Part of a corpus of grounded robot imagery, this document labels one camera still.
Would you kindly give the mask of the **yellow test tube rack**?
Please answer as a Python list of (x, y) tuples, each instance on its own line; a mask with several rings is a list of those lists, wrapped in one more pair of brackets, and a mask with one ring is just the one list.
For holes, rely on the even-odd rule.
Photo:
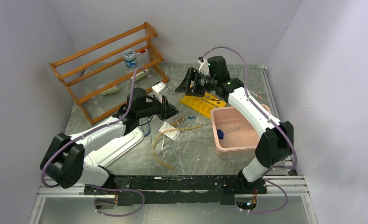
[(180, 102), (207, 118), (211, 118), (212, 109), (225, 107), (227, 104), (219, 97), (207, 92), (205, 93), (204, 97), (184, 96)]

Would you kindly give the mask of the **pink plastic bin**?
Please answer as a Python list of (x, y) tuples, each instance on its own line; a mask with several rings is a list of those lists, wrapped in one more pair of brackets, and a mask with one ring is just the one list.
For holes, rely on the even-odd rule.
[[(249, 154), (256, 150), (260, 137), (250, 122), (234, 107), (219, 107), (211, 110), (211, 127), (218, 156)], [(218, 139), (217, 129), (241, 129)]]

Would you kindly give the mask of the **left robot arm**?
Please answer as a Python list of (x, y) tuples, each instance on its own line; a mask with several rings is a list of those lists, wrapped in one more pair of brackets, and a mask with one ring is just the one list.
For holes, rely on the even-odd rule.
[(164, 96), (168, 91), (162, 82), (152, 87), (152, 96), (134, 88), (128, 95), (130, 107), (123, 105), (107, 120), (81, 133), (56, 135), (40, 164), (42, 183), (52, 187), (45, 181), (47, 175), (64, 189), (81, 183), (95, 185), (103, 194), (111, 193), (115, 176), (107, 167), (143, 141), (140, 120), (152, 116), (166, 120), (178, 114)]

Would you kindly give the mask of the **blue capped test tube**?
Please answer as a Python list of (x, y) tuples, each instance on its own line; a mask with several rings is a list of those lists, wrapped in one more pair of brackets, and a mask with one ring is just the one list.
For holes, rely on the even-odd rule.
[(195, 120), (196, 122), (199, 122), (199, 123), (202, 123), (202, 124), (203, 124), (203, 122), (202, 122), (201, 120), (197, 119), (195, 116), (189, 116), (188, 118), (189, 118), (189, 119), (193, 119), (193, 120)]

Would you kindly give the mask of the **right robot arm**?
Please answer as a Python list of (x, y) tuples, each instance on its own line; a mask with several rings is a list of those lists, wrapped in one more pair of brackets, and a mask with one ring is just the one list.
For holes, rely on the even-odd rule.
[(203, 97), (206, 92), (211, 91), (236, 108), (260, 137), (255, 158), (240, 171), (239, 174), (243, 177), (237, 184), (241, 192), (250, 193), (256, 186), (256, 180), (276, 163), (294, 153), (293, 125), (289, 121), (282, 122), (267, 112), (250, 96), (239, 78), (231, 78), (223, 56), (203, 59), (198, 69), (190, 67), (175, 89), (176, 93), (196, 97)]

